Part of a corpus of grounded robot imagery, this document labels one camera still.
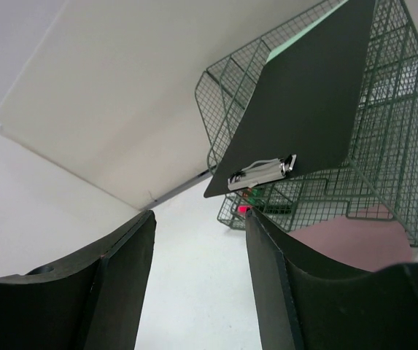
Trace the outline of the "pink highlighter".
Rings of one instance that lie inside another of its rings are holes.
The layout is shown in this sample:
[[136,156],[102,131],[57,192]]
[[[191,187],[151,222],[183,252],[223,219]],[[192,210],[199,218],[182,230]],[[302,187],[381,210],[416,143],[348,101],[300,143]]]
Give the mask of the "pink highlighter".
[[252,207],[251,206],[248,206],[248,205],[240,205],[240,206],[238,206],[237,207],[237,209],[236,209],[236,212],[238,213],[238,214],[240,214],[240,215],[243,215],[243,216],[245,216],[246,215],[246,213],[251,209]]

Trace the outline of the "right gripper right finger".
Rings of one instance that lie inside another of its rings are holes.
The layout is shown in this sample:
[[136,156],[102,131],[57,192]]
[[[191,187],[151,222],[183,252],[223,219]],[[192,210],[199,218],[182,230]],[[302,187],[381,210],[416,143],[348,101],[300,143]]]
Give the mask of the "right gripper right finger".
[[418,349],[418,262],[354,268],[257,209],[245,229],[264,349]]

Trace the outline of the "green clipboard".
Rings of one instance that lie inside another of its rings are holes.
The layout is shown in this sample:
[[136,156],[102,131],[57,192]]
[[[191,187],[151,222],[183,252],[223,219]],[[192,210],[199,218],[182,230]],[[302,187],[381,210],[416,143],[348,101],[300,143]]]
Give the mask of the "green clipboard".
[[298,34],[295,36],[289,38],[286,42],[279,45],[275,49],[273,49],[270,54],[268,55],[266,59],[266,63],[269,63],[272,61],[276,56],[283,53],[288,47],[295,44],[299,39],[302,39],[307,33],[312,31],[314,28],[316,28],[320,23],[322,23],[325,19],[329,18],[334,12],[336,12],[338,9],[340,9],[342,6],[344,6],[348,0],[341,2],[340,4],[336,5],[334,8],[326,12],[324,15],[322,15],[319,19],[315,20],[313,23],[309,24],[305,29],[301,30]]

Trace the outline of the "black clipboard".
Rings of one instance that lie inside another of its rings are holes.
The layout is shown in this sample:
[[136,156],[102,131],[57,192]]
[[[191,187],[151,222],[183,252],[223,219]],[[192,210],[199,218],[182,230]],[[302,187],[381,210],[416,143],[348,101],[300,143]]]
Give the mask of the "black clipboard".
[[204,195],[339,166],[347,157],[374,1],[348,1],[265,63]]

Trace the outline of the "pink clipboard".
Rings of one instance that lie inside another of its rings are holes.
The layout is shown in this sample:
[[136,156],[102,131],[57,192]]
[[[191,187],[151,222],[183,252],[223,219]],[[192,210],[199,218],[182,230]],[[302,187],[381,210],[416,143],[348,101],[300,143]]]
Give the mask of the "pink clipboard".
[[340,216],[291,231],[289,235],[333,260],[365,271],[413,261],[406,231],[396,220]]

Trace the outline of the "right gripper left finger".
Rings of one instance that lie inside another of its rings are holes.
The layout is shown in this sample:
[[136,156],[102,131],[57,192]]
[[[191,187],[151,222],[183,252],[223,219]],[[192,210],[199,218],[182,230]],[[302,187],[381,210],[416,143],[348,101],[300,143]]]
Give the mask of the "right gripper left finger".
[[133,349],[155,230],[143,211],[61,259],[0,277],[0,349]]

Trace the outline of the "orange highlighter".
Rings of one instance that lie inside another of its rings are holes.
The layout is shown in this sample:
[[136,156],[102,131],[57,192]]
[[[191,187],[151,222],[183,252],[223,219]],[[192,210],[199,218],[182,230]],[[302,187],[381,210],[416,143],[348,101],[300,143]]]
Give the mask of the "orange highlighter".
[[243,196],[244,197],[251,197],[252,196],[252,191],[251,191],[251,189],[245,189],[245,190],[243,190]]

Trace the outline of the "green highlighter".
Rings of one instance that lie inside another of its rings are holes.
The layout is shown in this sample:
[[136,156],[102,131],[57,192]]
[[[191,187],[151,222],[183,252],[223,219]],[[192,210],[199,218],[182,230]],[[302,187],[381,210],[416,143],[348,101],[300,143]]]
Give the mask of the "green highlighter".
[[264,188],[248,188],[252,191],[252,196],[247,198],[247,201],[252,204],[253,206],[260,206],[264,204],[263,195],[264,195]]

